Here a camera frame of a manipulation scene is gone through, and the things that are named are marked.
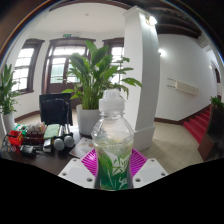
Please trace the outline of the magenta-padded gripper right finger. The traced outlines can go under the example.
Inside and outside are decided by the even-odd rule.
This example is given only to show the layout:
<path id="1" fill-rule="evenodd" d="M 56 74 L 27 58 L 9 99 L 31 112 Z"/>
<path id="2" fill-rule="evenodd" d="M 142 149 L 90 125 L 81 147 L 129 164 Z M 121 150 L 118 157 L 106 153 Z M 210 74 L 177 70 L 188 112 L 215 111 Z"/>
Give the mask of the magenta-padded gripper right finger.
<path id="1" fill-rule="evenodd" d="M 167 175 L 166 170 L 155 158 L 148 159 L 139 151 L 132 150 L 129 160 L 129 188 L 143 187 Z"/>

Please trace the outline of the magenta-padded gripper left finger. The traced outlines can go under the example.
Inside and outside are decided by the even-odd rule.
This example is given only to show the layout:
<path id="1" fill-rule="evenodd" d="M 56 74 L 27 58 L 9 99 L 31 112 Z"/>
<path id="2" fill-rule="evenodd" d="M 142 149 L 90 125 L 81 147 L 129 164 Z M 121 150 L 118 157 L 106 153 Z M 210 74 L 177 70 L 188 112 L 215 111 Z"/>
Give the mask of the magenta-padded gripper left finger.
<path id="1" fill-rule="evenodd" d="M 86 153 L 81 159 L 71 159 L 59 173 L 59 177 L 89 189 L 100 188 L 97 175 L 98 159 L 94 149 Z"/>

